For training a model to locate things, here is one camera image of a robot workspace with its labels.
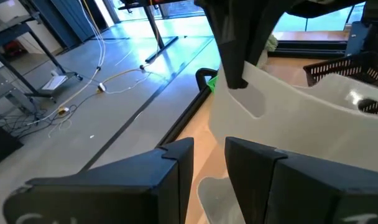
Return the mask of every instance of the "green object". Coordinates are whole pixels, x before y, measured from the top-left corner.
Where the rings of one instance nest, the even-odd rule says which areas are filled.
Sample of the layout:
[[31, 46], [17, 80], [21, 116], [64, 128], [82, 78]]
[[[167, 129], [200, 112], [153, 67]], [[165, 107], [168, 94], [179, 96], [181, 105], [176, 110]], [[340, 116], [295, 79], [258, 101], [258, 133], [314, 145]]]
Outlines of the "green object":
[[208, 80], [208, 82], [207, 82], [208, 87], [210, 88], [211, 92], [213, 92], [213, 93], [214, 93], [214, 89], [215, 89], [215, 83], [216, 83], [217, 80], [218, 80], [218, 76], [215, 76], [214, 78]]

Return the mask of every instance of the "concrete floor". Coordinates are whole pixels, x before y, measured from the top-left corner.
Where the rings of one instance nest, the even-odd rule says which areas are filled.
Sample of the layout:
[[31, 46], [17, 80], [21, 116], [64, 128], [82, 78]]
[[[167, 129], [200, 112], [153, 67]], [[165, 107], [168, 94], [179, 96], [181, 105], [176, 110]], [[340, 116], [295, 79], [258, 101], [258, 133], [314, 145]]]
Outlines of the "concrete floor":
[[[121, 37], [120, 34], [124, 34], [121, 29], [122, 24], [110, 29], [120, 30], [119, 35], [115, 36], [117, 38]], [[164, 29], [162, 26], [166, 25], [159, 25], [160, 30]], [[103, 35], [110, 37], [108, 31]], [[106, 44], [105, 61], [95, 80], [103, 81], [121, 71], [138, 68], [155, 50], [155, 39], [132, 35], [133, 38], [128, 40], [107, 40], [112, 44]], [[48, 134], [52, 129], [49, 127], [24, 138], [22, 141], [25, 146], [0, 163], [0, 224], [5, 223], [1, 210], [8, 194], [34, 177], [58, 177], [77, 173], [156, 89], [165, 85], [172, 74], [178, 74], [93, 167], [153, 149], [198, 93], [195, 72], [201, 67], [217, 69], [219, 66], [218, 48], [215, 41], [207, 36], [209, 35], [205, 32], [179, 38], [151, 66], [147, 67], [153, 74], [145, 81], [124, 93], [100, 94], [92, 97], [83, 103], [71, 118], [72, 126], [69, 129], [57, 128], [49, 138]], [[99, 45], [97, 41], [90, 40], [59, 55], [57, 59], [67, 70], [74, 70], [90, 77], [98, 63], [98, 57]], [[54, 68], [52, 63], [46, 62], [25, 77], [33, 86], [39, 88], [48, 81], [50, 71]], [[144, 77], [146, 74], [141, 72], [127, 73], [115, 78], [106, 86], [109, 91], [123, 90], [135, 85], [137, 80]], [[67, 81], [65, 87], [56, 95], [58, 102], [65, 101], [86, 82], [86, 79], [80, 83], [74, 78]], [[95, 91], [96, 85], [90, 85], [67, 106], [77, 105]], [[49, 112], [58, 106], [46, 99], [37, 101]]]

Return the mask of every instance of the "wall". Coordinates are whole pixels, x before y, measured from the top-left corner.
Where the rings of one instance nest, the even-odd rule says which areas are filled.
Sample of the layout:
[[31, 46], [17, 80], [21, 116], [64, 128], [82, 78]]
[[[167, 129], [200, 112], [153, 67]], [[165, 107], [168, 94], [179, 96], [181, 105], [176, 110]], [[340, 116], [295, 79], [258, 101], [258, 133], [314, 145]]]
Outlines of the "wall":
[[[19, 0], [8, 0], [0, 4], [0, 20], [2, 20], [3, 22], [9, 21], [16, 16], [23, 16], [28, 14], [29, 13], [19, 2]], [[53, 35], [43, 24], [38, 24], [37, 21], [30, 21], [27, 24], [40, 38], [42, 43], [49, 51], [54, 52], [61, 48], [60, 44], [57, 42], [57, 40], [55, 40]], [[24, 34], [19, 37], [18, 40], [29, 53], [44, 54], [40, 46], [30, 34]]]

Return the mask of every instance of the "black plastic basket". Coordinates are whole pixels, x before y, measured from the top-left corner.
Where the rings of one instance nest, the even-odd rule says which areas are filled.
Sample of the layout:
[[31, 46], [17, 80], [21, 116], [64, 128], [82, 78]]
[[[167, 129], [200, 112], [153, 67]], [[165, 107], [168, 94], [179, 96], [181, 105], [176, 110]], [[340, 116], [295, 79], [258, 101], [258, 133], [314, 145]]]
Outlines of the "black plastic basket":
[[[336, 73], [378, 87], [378, 54], [374, 52], [320, 62], [303, 69], [307, 73], [308, 86], [317, 84], [330, 73]], [[377, 101], [362, 100], [358, 107], [365, 113], [378, 114]]]

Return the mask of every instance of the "gray floor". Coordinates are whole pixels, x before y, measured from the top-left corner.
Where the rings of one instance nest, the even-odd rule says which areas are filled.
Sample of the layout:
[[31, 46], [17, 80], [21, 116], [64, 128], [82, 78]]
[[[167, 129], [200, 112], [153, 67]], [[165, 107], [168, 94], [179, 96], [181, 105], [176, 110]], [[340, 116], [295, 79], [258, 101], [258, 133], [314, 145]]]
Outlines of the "gray floor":
[[[118, 30], [120, 26], [121, 24], [112, 29]], [[171, 74], [181, 71], [101, 156], [94, 167], [152, 149], [198, 93], [195, 72], [201, 67], [217, 69], [219, 65], [215, 42], [211, 41], [210, 37], [205, 37], [207, 35], [199, 36], [179, 38], [147, 67], [153, 74], [135, 88], [120, 94], [96, 95], [86, 101], [72, 117], [69, 129], [56, 128], [50, 133], [50, 127], [24, 138], [25, 146], [0, 163], [0, 223], [4, 223], [1, 213], [2, 202], [12, 190], [34, 177], [58, 177], [77, 173], [150, 95], [160, 85], [165, 84]], [[99, 81], [121, 71], [139, 67], [156, 46], [155, 39], [141, 37], [108, 42], [112, 44], [107, 44], [104, 65], [95, 78]], [[196, 56], [195, 54], [205, 45], [206, 47]], [[99, 45], [97, 41], [91, 40], [58, 56], [57, 59], [67, 69], [90, 77], [98, 63], [98, 57]], [[49, 71], [53, 68], [54, 66], [47, 62], [25, 77], [39, 88], [47, 82]], [[109, 91], [123, 90], [135, 85], [137, 80], [144, 77], [146, 74], [132, 72], [114, 79], [106, 86]], [[87, 80], [83, 80], [80, 83], [76, 79], [67, 81], [65, 88], [57, 95], [58, 102], [61, 103], [72, 96], [86, 82]], [[90, 85], [68, 105], [80, 103], [95, 91], [96, 85]], [[56, 105], [48, 100], [38, 102], [48, 111], [56, 108]]]

